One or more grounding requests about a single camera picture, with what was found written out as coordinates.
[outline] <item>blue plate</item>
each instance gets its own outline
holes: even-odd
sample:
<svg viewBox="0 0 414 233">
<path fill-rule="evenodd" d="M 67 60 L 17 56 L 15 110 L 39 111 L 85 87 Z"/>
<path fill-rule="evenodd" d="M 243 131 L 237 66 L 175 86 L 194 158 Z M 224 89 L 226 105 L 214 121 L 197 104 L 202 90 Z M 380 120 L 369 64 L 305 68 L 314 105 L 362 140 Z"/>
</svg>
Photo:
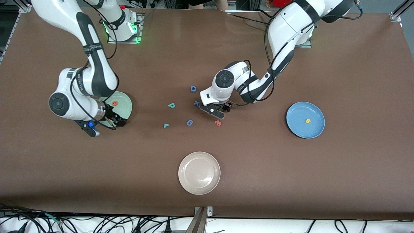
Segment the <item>blue plate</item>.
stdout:
<svg viewBox="0 0 414 233">
<path fill-rule="evenodd" d="M 315 138 L 325 128 L 322 111 L 309 102 L 297 102 L 290 106 L 286 121 L 289 129 L 301 138 Z"/>
</svg>

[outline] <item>green led light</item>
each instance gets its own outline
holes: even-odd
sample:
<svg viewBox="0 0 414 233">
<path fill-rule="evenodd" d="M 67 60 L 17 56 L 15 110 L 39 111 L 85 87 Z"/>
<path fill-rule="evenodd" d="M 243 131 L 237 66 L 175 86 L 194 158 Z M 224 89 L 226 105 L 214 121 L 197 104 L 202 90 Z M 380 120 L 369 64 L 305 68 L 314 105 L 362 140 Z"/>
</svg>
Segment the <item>green led light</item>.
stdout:
<svg viewBox="0 0 414 233">
<path fill-rule="evenodd" d="M 108 32 L 108 28 L 106 27 L 106 25 L 105 25 L 105 24 L 103 24 L 103 26 L 105 27 L 105 31 L 106 31 L 106 33 L 107 33 L 107 34 L 109 34 L 109 32 Z"/>
<path fill-rule="evenodd" d="M 137 32 L 137 27 L 135 27 L 135 25 L 134 25 L 134 24 L 129 23 L 129 24 L 128 24 L 128 26 L 130 27 L 130 30 L 131 30 L 131 32 L 132 32 L 132 33 L 134 33 L 134 34 L 135 34 L 135 33 Z"/>
<path fill-rule="evenodd" d="M 141 43 L 141 36 L 135 38 L 135 42 L 137 42 L 137 44 L 140 44 Z"/>
</svg>

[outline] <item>plate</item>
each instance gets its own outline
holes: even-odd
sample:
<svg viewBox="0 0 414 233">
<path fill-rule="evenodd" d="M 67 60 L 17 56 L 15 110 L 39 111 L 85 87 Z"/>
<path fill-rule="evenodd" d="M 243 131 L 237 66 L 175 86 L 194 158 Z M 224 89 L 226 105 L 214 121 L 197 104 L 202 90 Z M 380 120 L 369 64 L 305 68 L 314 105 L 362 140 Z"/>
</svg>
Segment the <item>plate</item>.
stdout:
<svg viewBox="0 0 414 233">
<path fill-rule="evenodd" d="M 219 183 L 219 163 L 209 153 L 193 152 L 181 162 L 178 179 L 187 192 L 194 195 L 207 194 Z"/>
<path fill-rule="evenodd" d="M 106 97 L 99 98 L 99 100 L 101 101 L 103 101 L 104 99 L 106 99 Z M 114 101 L 118 102 L 116 106 L 112 105 L 112 102 Z M 127 96 L 127 94 L 123 92 L 115 91 L 112 94 L 112 96 L 109 97 L 109 99 L 105 101 L 105 103 L 111 105 L 113 107 L 113 111 L 119 114 L 122 118 L 128 119 L 131 116 L 132 101 L 129 98 L 129 96 Z M 109 124 L 106 120 L 102 120 L 101 123 L 108 127 L 112 127 L 112 125 Z"/>
<path fill-rule="evenodd" d="M 325 128 L 322 111 L 309 102 L 298 102 L 290 106 L 286 121 L 289 129 L 301 138 L 316 138 Z"/>
</svg>

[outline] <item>metal frame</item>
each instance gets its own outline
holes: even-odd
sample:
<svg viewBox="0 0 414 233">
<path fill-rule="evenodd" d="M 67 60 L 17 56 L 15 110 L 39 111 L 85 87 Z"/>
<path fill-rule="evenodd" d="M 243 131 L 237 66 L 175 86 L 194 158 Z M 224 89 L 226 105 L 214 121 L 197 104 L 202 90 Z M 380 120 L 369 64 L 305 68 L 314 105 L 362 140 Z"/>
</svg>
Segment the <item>metal frame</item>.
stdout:
<svg viewBox="0 0 414 233">
<path fill-rule="evenodd" d="M 12 36 L 13 36 L 13 34 L 14 34 L 14 30 L 16 29 L 17 23 L 19 22 L 19 19 L 20 19 L 20 16 L 21 16 L 21 15 L 22 15 L 22 14 L 21 14 L 21 13 L 19 13 L 19 15 L 17 16 L 16 22 L 15 22 L 15 23 L 14 23 L 14 25 L 13 25 L 13 29 L 12 29 L 12 32 L 10 33 L 9 39 L 7 40 L 7 44 L 6 44 L 6 46 L 4 47 L 4 51 L 3 51 L 3 53 L 2 53 L 2 54 L 1 54 L 1 56 L 0 56 L 0 64 L 1 64 L 1 62 L 3 61 L 4 56 L 6 55 L 7 48 L 9 47 L 10 40 L 12 39 Z"/>
<path fill-rule="evenodd" d="M 28 13 L 31 10 L 31 2 L 29 0 L 13 0 L 19 7 L 19 13 Z"/>
<path fill-rule="evenodd" d="M 407 11 L 414 4 L 414 0 L 404 0 L 401 5 L 399 5 L 394 11 L 390 13 L 390 18 L 392 22 L 401 21 L 401 15 Z"/>
<path fill-rule="evenodd" d="M 207 224 L 208 207 L 199 207 L 185 233 L 205 233 Z"/>
</svg>

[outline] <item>red object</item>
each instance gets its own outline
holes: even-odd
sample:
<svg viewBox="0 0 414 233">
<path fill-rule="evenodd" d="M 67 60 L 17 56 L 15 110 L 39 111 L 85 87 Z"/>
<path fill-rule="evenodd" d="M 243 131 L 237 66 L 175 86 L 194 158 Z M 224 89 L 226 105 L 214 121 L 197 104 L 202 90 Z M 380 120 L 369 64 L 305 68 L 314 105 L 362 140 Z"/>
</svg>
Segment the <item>red object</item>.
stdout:
<svg viewBox="0 0 414 233">
<path fill-rule="evenodd" d="M 274 7 L 279 7 L 279 8 L 281 8 L 281 7 L 284 7 L 284 6 L 286 6 L 287 4 L 289 4 L 290 2 L 291 2 L 292 0 L 273 0 L 273 6 Z"/>
</svg>

